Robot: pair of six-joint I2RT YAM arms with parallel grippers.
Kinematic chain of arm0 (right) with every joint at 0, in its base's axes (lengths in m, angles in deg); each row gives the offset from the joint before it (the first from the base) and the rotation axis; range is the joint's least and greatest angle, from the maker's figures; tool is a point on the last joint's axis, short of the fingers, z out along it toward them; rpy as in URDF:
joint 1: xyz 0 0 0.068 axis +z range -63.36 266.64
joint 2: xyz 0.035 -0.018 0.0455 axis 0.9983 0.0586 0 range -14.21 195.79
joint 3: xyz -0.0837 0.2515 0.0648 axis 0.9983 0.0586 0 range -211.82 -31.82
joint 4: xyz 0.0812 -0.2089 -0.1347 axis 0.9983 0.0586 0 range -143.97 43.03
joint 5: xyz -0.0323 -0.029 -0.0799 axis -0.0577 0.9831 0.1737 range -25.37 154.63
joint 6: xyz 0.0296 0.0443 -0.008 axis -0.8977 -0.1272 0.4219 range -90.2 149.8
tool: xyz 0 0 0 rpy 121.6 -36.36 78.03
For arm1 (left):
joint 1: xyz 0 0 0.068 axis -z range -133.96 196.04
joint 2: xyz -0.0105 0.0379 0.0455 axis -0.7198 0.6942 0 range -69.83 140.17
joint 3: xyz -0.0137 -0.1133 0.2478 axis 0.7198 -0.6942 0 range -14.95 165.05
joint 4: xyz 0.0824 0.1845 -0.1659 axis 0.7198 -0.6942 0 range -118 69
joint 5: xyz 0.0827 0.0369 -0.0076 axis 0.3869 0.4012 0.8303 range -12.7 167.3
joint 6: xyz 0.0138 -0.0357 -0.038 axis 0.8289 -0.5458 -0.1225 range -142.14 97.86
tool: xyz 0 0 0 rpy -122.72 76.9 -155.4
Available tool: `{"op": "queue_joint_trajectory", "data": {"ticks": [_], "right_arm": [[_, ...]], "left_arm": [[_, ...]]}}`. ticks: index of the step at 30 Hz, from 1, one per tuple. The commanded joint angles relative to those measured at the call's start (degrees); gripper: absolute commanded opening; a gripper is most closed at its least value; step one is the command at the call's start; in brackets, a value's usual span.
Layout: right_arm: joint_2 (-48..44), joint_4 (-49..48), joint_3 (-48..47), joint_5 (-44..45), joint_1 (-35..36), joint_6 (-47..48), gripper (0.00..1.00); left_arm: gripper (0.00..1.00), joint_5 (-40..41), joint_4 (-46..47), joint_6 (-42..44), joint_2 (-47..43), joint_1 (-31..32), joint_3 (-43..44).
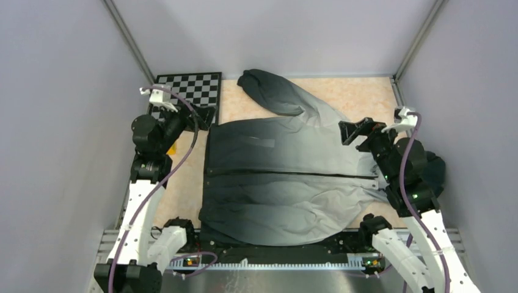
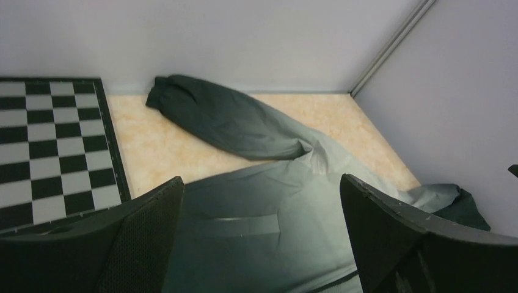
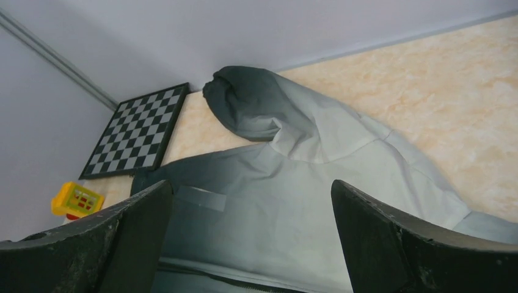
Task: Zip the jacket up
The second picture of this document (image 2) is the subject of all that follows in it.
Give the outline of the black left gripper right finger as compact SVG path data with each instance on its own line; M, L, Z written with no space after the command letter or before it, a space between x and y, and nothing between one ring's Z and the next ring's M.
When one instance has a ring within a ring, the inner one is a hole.
M461 225L341 177L365 292L516 292L517 239Z

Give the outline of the grey gradient zip jacket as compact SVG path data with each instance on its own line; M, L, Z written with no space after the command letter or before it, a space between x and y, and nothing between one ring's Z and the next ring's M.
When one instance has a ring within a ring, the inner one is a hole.
M158 76L146 105L256 162L185 186L163 292L361 292L341 207L344 174L423 211L490 230L459 186L399 190L326 134L236 90Z

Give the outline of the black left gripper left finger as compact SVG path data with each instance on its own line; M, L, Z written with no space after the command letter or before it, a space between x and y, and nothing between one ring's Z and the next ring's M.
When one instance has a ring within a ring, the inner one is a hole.
M45 233L1 238L2 292L161 292L184 182Z

